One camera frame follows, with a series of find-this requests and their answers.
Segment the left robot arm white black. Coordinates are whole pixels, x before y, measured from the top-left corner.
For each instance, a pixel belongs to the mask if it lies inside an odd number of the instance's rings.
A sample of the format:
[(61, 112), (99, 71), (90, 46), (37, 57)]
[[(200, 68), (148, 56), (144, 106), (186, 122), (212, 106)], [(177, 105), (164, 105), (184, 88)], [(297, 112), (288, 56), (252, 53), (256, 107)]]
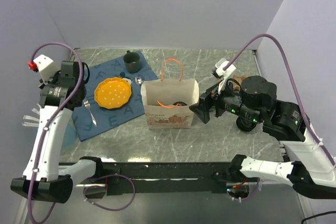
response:
[(89, 74), (86, 63), (63, 61), (54, 76), (43, 84), (40, 117), (34, 148), (22, 177), (14, 178), (11, 190), (32, 200), (65, 203), (72, 189), (88, 179), (103, 179), (103, 163), (98, 157), (84, 156), (75, 164), (59, 170), (59, 157), (68, 122), (74, 108), (86, 97)]

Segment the cream paper bag orange handles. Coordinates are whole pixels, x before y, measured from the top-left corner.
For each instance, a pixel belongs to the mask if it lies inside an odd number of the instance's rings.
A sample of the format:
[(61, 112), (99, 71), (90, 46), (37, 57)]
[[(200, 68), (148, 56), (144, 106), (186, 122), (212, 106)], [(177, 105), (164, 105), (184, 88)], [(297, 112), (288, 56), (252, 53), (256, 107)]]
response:
[[(167, 59), (161, 68), (161, 78), (141, 85), (144, 115), (150, 129), (188, 129), (192, 125), (194, 113), (189, 106), (198, 102), (198, 83), (195, 79), (184, 79), (183, 68), (178, 79), (164, 78), (164, 67), (169, 61), (179, 63), (176, 59)], [(178, 101), (187, 106), (171, 107)]]

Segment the brown pulp cup carrier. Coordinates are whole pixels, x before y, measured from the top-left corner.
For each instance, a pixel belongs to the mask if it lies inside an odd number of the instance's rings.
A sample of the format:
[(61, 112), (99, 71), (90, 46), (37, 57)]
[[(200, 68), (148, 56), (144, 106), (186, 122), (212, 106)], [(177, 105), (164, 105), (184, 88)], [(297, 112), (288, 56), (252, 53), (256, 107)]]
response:
[(186, 106), (186, 104), (184, 102), (175, 102), (171, 105), (171, 107), (175, 107), (175, 106)]

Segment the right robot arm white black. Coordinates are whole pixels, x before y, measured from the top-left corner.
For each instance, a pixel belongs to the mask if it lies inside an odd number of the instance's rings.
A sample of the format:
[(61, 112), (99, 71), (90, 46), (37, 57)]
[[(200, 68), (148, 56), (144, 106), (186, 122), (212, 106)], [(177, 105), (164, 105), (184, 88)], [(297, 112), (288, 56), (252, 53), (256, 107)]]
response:
[(277, 100), (277, 87), (261, 76), (250, 76), (242, 82), (233, 78), (208, 88), (190, 110), (203, 123), (224, 112), (237, 116), (236, 125), (250, 132), (257, 124), (262, 131), (290, 149), (297, 161), (270, 162), (237, 154), (229, 168), (220, 173), (226, 182), (245, 178), (273, 180), (291, 186), (297, 193), (311, 199), (335, 199), (335, 165), (323, 151), (322, 143), (313, 138), (309, 121), (304, 121), (299, 106)]

